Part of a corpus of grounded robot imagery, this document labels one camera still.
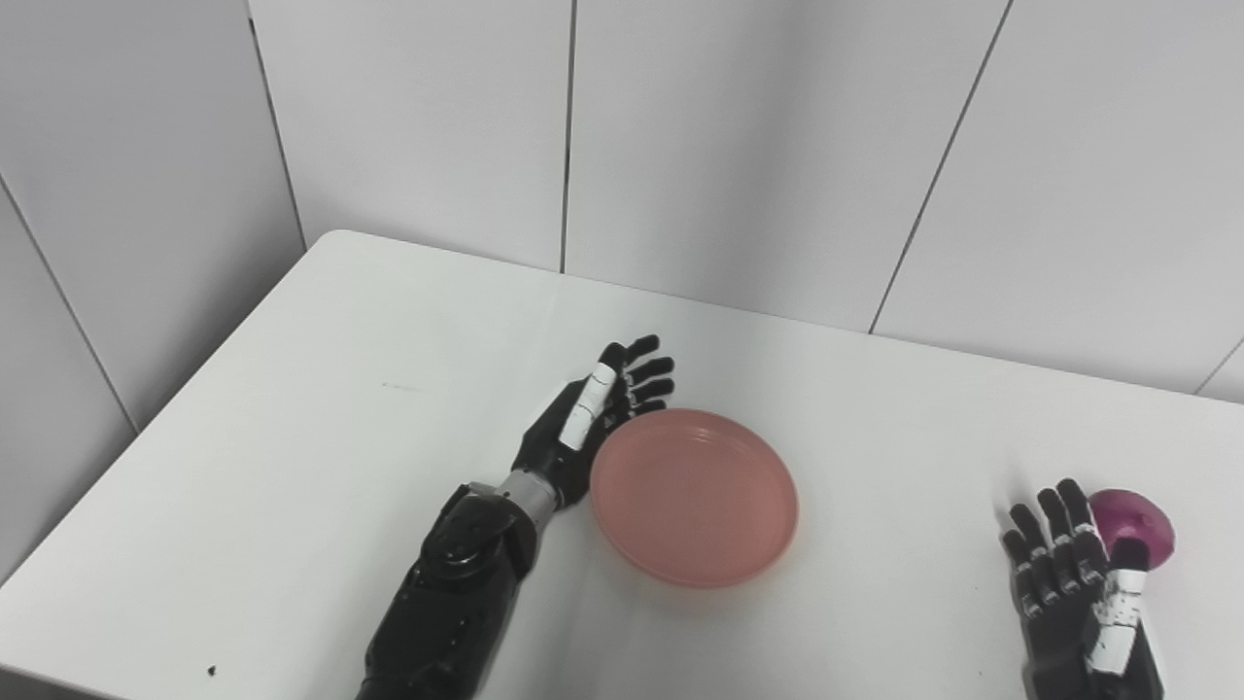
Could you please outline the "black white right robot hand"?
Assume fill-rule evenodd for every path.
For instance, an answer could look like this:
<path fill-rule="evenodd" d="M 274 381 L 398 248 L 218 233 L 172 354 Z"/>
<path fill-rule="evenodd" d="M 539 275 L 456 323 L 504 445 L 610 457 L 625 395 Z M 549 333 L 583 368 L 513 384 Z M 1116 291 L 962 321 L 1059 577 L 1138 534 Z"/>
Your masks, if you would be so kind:
<path fill-rule="evenodd" d="M 1152 562 L 1142 538 L 1102 540 L 1088 496 L 1074 477 L 1041 489 L 1037 504 L 1009 510 L 1001 545 L 1029 660 L 1030 699 L 1163 699 L 1164 683 L 1144 625 Z"/>

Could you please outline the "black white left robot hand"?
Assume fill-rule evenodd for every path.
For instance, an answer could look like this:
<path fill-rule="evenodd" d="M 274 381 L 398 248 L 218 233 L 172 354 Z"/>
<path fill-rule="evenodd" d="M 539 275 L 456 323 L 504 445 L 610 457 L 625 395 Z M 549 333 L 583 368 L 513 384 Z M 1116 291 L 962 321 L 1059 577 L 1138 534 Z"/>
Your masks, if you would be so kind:
<path fill-rule="evenodd" d="M 593 460 L 610 434 L 636 417 L 666 409 L 675 363 L 671 356 L 656 356 L 659 349 L 658 334 L 606 346 L 592 371 L 565 385 L 524 433 L 511 469 L 550 487 L 555 510 L 587 495 Z"/>

